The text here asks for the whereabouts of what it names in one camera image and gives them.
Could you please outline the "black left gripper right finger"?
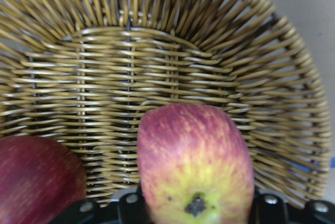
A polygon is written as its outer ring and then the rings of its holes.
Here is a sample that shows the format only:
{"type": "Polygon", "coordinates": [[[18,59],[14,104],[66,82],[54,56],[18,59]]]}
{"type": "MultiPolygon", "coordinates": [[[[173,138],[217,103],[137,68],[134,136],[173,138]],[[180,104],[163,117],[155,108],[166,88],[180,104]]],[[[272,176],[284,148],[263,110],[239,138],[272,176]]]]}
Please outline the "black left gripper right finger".
{"type": "Polygon", "coordinates": [[[334,224],[334,203],[310,200],[298,208],[278,192],[256,189],[248,223],[334,224]]]}

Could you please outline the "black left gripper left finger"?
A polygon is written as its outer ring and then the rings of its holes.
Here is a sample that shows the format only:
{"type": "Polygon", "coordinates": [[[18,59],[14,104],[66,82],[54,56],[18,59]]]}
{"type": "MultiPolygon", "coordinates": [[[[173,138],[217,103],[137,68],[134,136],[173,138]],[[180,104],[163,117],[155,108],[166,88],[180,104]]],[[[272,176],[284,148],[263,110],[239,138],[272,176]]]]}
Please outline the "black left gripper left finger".
{"type": "Polygon", "coordinates": [[[141,186],[121,189],[106,206],[84,199],[71,204],[51,223],[150,223],[141,186]]]}

